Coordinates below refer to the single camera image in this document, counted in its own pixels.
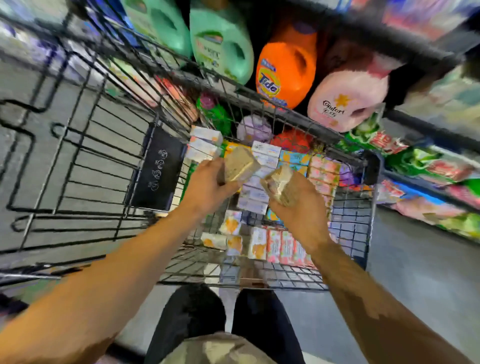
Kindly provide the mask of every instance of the gray floor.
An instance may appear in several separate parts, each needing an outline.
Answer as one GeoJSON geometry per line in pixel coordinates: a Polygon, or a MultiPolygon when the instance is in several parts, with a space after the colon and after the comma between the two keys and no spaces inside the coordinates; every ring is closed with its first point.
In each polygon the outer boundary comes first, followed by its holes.
{"type": "MultiPolygon", "coordinates": [[[[16,68],[0,63],[0,97],[15,97],[28,100],[29,92],[37,75],[31,71],[16,68]]],[[[27,121],[26,129],[36,135],[36,144],[32,157],[28,161],[28,168],[22,178],[19,194],[15,206],[31,207],[35,204],[50,161],[54,156],[58,139],[51,136],[49,126],[52,121],[66,123],[70,111],[78,95],[78,89],[71,85],[62,85],[54,98],[54,107],[42,115],[34,115],[27,121]]],[[[72,124],[82,128],[86,115],[92,107],[94,94],[88,91],[74,115],[72,124]]],[[[115,107],[109,101],[102,101],[105,107],[115,107]]],[[[104,125],[117,130],[123,135],[135,135],[118,120],[108,114],[96,111],[96,119],[104,125]]],[[[128,111],[122,110],[129,120],[135,118],[128,111]]],[[[16,107],[2,108],[2,118],[10,122],[18,122],[21,112],[16,107]]],[[[145,128],[143,122],[134,121],[138,128],[145,128]]],[[[92,126],[90,132],[98,135],[102,140],[112,144],[121,144],[132,153],[138,153],[135,144],[129,144],[119,139],[117,134],[112,134],[99,125],[92,126]]],[[[14,138],[12,131],[1,129],[0,133],[0,163],[4,161],[6,152],[14,138]]],[[[141,142],[141,135],[133,137],[141,142]]],[[[0,186],[0,204],[7,204],[13,189],[19,167],[24,154],[29,146],[29,139],[22,137],[17,151],[9,164],[8,172],[0,186]]],[[[90,146],[98,147],[94,142],[90,146]]],[[[62,148],[59,162],[55,167],[52,180],[49,182],[46,195],[41,206],[51,208],[55,205],[60,195],[60,187],[66,175],[69,162],[72,158],[74,147],[65,145],[62,148]]],[[[137,159],[122,155],[118,150],[109,148],[104,150],[112,156],[128,159],[136,163],[137,159]]],[[[102,159],[81,154],[79,161],[103,170],[128,178],[131,169],[125,166],[112,166],[102,159]]],[[[110,188],[119,190],[126,188],[126,182],[102,176],[96,172],[76,169],[73,178],[79,181],[95,181],[110,188]]],[[[92,199],[103,201],[121,202],[119,195],[98,188],[73,186],[69,184],[68,195],[75,197],[76,193],[90,196],[92,199]]],[[[89,211],[91,208],[105,212],[121,210],[121,203],[86,203],[75,199],[63,200],[63,208],[89,211]]],[[[11,222],[18,217],[25,217],[25,213],[0,211],[0,248],[12,249],[22,242],[22,232],[13,232],[11,222]]],[[[103,221],[51,221],[35,220],[36,231],[29,234],[25,243],[27,247],[43,244],[74,242],[82,239],[106,239],[112,236],[111,231],[65,232],[49,233],[38,230],[39,228],[82,227],[96,229],[98,227],[116,226],[114,220],[103,221]]],[[[123,227],[131,228],[129,234],[135,234],[138,224],[124,222],[123,227]]],[[[18,266],[31,264],[38,261],[62,261],[85,256],[103,254],[118,246],[119,242],[99,242],[84,245],[57,246],[47,250],[32,250],[21,254],[0,255],[1,266],[18,266]]],[[[464,352],[471,360],[480,363],[480,348],[477,339],[480,337],[480,247],[467,243],[451,234],[430,228],[422,223],[411,221],[398,215],[396,212],[378,210],[374,224],[373,238],[371,241],[369,271],[405,306],[411,309],[424,322],[435,331],[439,332],[453,345],[464,352]]],[[[173,292],[173,286],[157,286],[154,288],[137,316],[128,324],[119,336],[123,342],[140,352],[146,351],[156,321],[161,309],[173,292]]],[[[229,320],[233,308],[236,292],[221,289],[220,296],[225,302],[229,320]]],[[[299,293],[279,292],[278,296],[293,323],[302,349],[305,352],[319,356],[337,364],[364,363],[361,352],[352,335],[349,333],[342,317],[340,316],[329,293],[299,293]]]]}

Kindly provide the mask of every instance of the shopping cart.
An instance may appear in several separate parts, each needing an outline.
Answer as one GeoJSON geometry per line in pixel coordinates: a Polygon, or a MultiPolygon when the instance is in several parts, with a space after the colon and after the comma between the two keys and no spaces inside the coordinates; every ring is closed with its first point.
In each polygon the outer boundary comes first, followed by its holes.
{"type": "MultiPolygon", "coordinates": [[[[119,15],[107,18],[93,5],[71,6],[59,24],[1,13],[0,19],[45,49],[37,57],[19,55],[16,39],[1,50],[0,199],[6,209],[0,286],[60,279],[102,259],[175,208],[190,167],[183,156],[191,124],[199,119],[214,127],[197,114],[201,92],[227,105],[235,119],[227,140],[240,142],[240,120],[256,114],[269,120],[275,134],[306,133],[323,154],[361,176],[361,185],[376,185],[374,154],[335,149],[340,134],[134,33],[119,15]],[[172,65],[172,59],[184,66],[172,65]]],[[[207,216],[158,284],[327,290],[317,270],[226,256],[203,246],[202,232],[216,233],[225,210],[235,204],[233,197],[207,216]]],[[[358,185],[337,190],[330,232],[363,268],[374,211],[375,191],[358,185]]],[[[251,226],[272,223],[249,212],[242,219],[251,226]]]]}

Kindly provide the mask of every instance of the pink comfort bottle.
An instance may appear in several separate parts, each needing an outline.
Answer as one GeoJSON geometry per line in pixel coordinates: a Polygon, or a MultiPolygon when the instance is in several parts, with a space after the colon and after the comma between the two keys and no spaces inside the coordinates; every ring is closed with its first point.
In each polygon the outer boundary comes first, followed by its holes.
{"type": "Polygon", "coordinates": [[[313,93],[308,103],[308,116],[340,133],[353,129],[384,100],[388,74],[400,65],[390,57],[374,54],[364,71],[352,71],[352,64],[333,71],[313,93]]]}

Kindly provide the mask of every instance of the black pants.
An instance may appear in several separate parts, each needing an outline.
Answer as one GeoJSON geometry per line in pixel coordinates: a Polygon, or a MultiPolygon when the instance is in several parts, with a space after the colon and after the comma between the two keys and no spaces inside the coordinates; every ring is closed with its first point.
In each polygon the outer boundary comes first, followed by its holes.
{"type": "MultiPolygon", "coordinates": [[[[305,364],[300,344],[273,291],[243,289],[235,302],[232,334],[242,336],[278,364],[305,364]]],[[[205,284],[178,288],[168,300],[144,364],[159,364],[183,340],[225,331],[222,300],[205,284]]]]}

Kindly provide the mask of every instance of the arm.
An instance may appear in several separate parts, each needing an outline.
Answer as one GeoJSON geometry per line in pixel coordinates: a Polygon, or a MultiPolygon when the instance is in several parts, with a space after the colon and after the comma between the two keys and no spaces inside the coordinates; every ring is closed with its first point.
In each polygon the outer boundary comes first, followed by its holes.
{"type": "Polygon", "coordinates": [[[239,188],[219,187],[223,159],[202,162],[180,206],[117,251],[73,274],[0,333],[7,364],[94,363],[113,341],[202,218],[239,188]]]}
{"type": "Polygon", "coordinates": [[[323,198],[301,174],[292,178],[298,202],[287,208],[271,199],[270,207],[311,254],[368,362],[471,363],[330,239],[323,198]]]}

